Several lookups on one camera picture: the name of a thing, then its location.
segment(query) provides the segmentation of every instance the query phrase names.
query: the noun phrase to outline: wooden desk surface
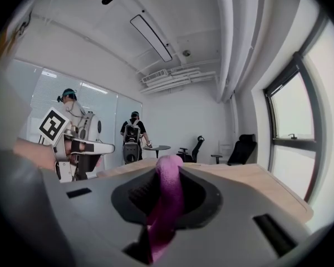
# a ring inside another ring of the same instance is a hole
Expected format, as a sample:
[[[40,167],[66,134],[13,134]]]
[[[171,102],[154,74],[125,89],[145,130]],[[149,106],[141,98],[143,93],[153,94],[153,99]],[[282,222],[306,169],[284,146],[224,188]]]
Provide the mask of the wooden desk surface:
[[[147,158],[111,170],[97,173],[98,177],[110,177],[146,167],[154,167],[157,159]],[[275,204],[289,212],[302,223],[313,216],[312,208],[285,184],[257,164],[227,166],[184,163],[184,167],[201,170],[220,177],[247,184],[263,193]]]

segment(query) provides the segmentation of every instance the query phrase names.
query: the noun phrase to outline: window frame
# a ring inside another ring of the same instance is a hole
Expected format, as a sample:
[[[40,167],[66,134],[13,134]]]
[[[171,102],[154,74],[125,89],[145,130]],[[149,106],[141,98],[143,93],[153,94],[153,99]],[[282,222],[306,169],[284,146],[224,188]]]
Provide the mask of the window frame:
[[[281,90],[292,78],[294,78],[298,73],[300,73],[301,78],[304,82],[306,87],[306,91],[308,94],[308,98],[311,104],[311,111],[313,115],[313,126],[314,126],[314,140],[305,140],[305,139],[280,139],[276,138],[276,118],[275,118],[275,111],[272,104],[271,97],[275,95],[279,90]],[[272,169],[273,166],[273,157],[274,157],[274,146],[286,146],[286,147],[293,147],[295,149],[301,150],[309,150],[314,151],[316,153],[315,157],[315,164],[312,172],[312,177],[310,180],[310,184],[304,200],[309,202],[309,199],[312,195],[312,192],[315,188],[315,184],[319,177],[319,170],[320,170],[320,163],[321,163],[321,156],[322,156],[322,120],[321,120],[321,110],[320,110],[320,103],[318,101],[316,95],[316,89],[311,79],[310,74],[308,73],[303,61],[302,56],[299,52],[295,52],[293,54],[292,60],[290,63],[284,68],[284,70],[272,81],[272,83],[263,90],[269,122],[270,122],[270,131],[271,131],[271,151],[270,151],[270,158],[269,158],[269,171]]]

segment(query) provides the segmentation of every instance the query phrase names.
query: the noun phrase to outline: pink cloth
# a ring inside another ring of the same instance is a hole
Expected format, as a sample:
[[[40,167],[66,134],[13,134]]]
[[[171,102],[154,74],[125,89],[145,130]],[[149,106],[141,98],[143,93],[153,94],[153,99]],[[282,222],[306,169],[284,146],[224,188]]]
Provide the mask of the pink cloth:
[[[152,262],[163,254],[174,236],[175,221],[183,214],[184,198],[178,169],[182,165],[183,161],[177,155],[163,156],[156,164],[161,196],[148,217]]]

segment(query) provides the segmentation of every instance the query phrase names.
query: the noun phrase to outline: air conditioning unit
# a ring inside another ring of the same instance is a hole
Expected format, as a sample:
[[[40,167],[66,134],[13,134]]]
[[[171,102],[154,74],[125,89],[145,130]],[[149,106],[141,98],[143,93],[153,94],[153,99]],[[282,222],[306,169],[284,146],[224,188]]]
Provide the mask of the air conditioning unit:
[[[142,78],[142,82],[144,84],[148,84],[148,83],[151,83],[151,82],[154,82],[154,81],[157,81],[159,79],[162,79],[164,77],[167,77],[168,76],[168,72],[166,69],[162,69],[160,71],[157,71],[155,73],[152,73],[144,78]]]

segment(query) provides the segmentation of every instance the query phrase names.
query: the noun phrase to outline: black office chair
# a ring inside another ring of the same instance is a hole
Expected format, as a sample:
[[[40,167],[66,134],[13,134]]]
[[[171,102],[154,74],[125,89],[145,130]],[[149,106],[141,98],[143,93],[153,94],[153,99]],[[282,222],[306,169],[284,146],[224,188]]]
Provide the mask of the black office chair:
[[[194,150],[191,152],[191,155],[188,154],[187,150],[188,149],[184,149],[182,147],[180,147],[179,149],[182,149],[183,151],[178,151],[178,156],[181,157],[183,159],[183,162],[197,162],[197,155],[199,152],[199,149],[202,145],[204,141],[204,137],[203,136],[198,136],[198,143],[195,146]]]
[[[239,140],[235,144],[233,153],[231,154],[228,165],[244,165],[254,151],[257,142],[253,141],[255,135],[240,135]],[[215,157],[217,164],[222,155],[211,155]]]

